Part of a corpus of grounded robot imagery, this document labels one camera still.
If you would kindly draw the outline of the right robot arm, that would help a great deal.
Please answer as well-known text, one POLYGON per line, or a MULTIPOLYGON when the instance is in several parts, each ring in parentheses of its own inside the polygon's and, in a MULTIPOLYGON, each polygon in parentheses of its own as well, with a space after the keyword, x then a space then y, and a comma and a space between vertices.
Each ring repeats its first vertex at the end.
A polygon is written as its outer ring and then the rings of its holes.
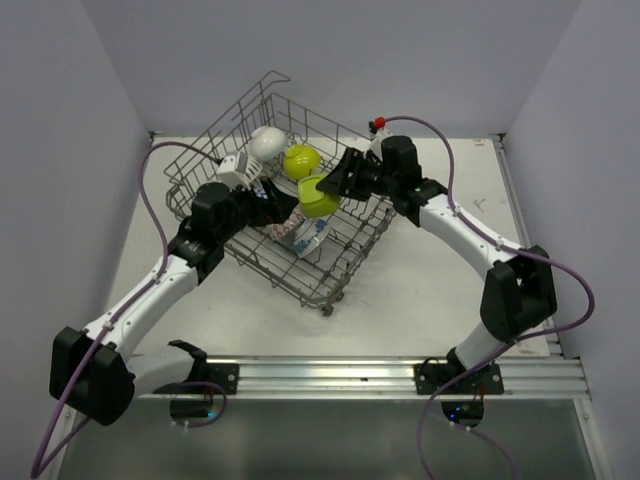
POLYGON ((388 198, 398 214, 446 243, 483 280, 480 322, 448 352, 445 363, 423 364, 421 373, 431 384, 470 391, 481 380, 481 360, 556 312, 547 253, 532 247, 518 255, 518 244, 468 227, 464 210, 450 202, 448 189, 423 176, 409 137, 375 139, 366 151, 347 148, 317 188, 358 201, 372 195, 388 198))

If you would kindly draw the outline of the blue floral pattern bowl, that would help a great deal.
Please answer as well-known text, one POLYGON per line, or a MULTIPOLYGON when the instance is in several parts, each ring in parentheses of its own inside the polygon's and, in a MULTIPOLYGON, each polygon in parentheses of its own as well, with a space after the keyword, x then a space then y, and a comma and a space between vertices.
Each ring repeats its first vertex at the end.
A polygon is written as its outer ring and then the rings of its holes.
POLYGON ((298 258, 305 258, 326 239, 331 225, 324 218, 306 219, 296 230, 293 250, 298 258))

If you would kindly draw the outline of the lime green bowl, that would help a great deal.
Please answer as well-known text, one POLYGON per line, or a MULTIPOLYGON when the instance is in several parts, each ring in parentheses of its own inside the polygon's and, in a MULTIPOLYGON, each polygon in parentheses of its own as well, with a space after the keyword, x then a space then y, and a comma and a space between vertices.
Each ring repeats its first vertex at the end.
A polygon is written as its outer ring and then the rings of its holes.
POLYGON ((299 208, 307 218, 322 218, 334 214, 340 207, 340 197, 316 189, 317 183, 327 174, 307 176, 297 183, 299 208))
POLYGON ((284 153, 283 169, 289 179, 298 181, 313 174, 321 160, 321 155, 313 147, 294 144, 284 153))

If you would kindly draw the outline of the lime green bowl front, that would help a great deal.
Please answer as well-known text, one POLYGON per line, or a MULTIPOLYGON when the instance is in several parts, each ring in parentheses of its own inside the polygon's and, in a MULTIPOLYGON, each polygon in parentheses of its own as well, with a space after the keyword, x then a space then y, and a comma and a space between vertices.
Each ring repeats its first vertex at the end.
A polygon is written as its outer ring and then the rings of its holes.
POLYGON ((340 197, 316 189, 317 183, 327 174, 307 176, 297 183, 299 208, 307 218, 322 218, 334 214, 340 207, 340 197))

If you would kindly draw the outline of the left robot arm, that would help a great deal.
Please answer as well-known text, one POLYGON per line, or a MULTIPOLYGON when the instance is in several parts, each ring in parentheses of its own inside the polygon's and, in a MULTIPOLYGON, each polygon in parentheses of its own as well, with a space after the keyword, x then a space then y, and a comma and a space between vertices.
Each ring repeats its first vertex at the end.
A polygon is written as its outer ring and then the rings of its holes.
POLYGON ((206 354, 187 342, 174 340, 148 359, 133 353, 164 314, 219 265, 234 235, 289 218, 297 198, 269 179, 261 186, 256 193, 211 182, 197 190, 190 215, 136 289, 83 329, 66 327, 57 334, 49 380, 53 398, 108 426, 137 396, 166 385, 189 393, 206 386, 206 354))

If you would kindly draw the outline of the red lattice pattern bowl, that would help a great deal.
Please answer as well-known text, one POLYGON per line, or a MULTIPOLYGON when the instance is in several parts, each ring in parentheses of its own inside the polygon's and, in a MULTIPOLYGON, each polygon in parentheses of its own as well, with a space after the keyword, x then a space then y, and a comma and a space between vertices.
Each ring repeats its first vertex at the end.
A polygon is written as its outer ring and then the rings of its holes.
POLYGON ((282 223, 273 223, 265 227, 266 234, 274 241, 283 240, 294 234, 304 223, 305 217, 299 208, 295 208, 282 223))

